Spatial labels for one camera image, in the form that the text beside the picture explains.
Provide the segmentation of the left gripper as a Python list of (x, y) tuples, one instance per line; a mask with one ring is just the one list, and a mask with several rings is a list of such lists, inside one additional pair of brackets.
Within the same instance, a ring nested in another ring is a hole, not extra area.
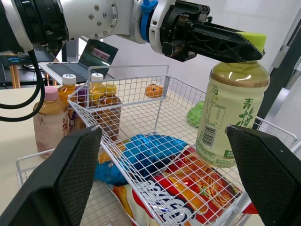
[[(193, 59), (197, 54), (225, 63), (262, 59), (263, 51), (239, 31), (207, 23), (212, 21), (210, 10), (207, 5), (183, 0), (172, 4), (160, 28), (163, 55), (180, 62)], [(187, 50), (184, 44), (186, 32)]]

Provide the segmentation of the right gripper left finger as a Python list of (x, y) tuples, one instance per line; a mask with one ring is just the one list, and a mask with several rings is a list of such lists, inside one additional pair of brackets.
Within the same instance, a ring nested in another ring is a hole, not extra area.
[(78, 226), (94, 181), (102, 129), (65, 136), (27, 178), (0, 217), (2, 226)]

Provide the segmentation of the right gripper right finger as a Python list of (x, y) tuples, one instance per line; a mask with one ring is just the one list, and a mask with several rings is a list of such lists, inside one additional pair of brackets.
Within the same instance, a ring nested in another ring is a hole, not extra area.
[(228, 125), (239, 175), (266, 226), (301, 224), (301, 161), (277, 137)]

